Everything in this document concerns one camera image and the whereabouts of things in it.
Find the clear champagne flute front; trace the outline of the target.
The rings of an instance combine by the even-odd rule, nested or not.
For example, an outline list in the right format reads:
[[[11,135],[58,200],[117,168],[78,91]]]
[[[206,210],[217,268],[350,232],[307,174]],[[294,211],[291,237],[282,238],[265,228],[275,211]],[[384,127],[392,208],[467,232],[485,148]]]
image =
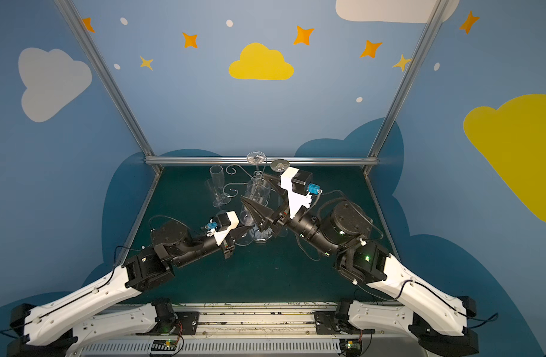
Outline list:
[[[255,177],[247,185],[244,196],[249,197],[261,205],[267,206],[270,196],[270,189],[265,186],[265,183],[261,177]],[[271,231],[260,231],[255,226],[250,213],[245,207],[243,207],[242,211],[240,212],[240,222],[244,226],[249,226],[251,230],[236,242],[236,245],[238,246],[245,247],[251,245],[253,242],[266,243],[272,237]]]

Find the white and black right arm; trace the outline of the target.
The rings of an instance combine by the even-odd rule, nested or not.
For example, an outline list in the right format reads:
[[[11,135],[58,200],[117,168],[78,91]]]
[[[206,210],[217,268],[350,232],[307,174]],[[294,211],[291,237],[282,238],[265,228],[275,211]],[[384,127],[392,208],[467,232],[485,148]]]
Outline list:
[[[334,267],[379,304],[343,300],[326,328],[362,337],[391,333],[418,343],[437,356],[471,356],[479,351],[476,328],[498,318],[477,318],[469,296],[451,296],[407,269],[380,240],[384,233],[362,208],[337,190],[327,201],[331,211],[322,217],[318,200],[325,195],[312,174],[289,167],[280,176],[263,175],[283,199],[273,210],[256,199],[241,200],[260,231],[276,235],[287,229],[297,242],[307,242],[319,254],[334,257]]]

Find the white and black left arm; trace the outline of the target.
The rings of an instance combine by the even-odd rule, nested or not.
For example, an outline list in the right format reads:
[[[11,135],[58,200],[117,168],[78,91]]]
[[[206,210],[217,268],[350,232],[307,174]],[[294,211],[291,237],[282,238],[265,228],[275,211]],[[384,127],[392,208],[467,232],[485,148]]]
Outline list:
[[[85,345],[124,335],[182,336],[178,316],[166,298],[122,313],[104,311],[156,289],[175,269],[217,251],[231,257],[235,242],[249,231],[226,214],[214,217],[203,235],[193,237],[184,223],[169,220],[150,232],[151,245],[91,284],[41,306],[23,303],[10,314],[8,356],[69,356]]]

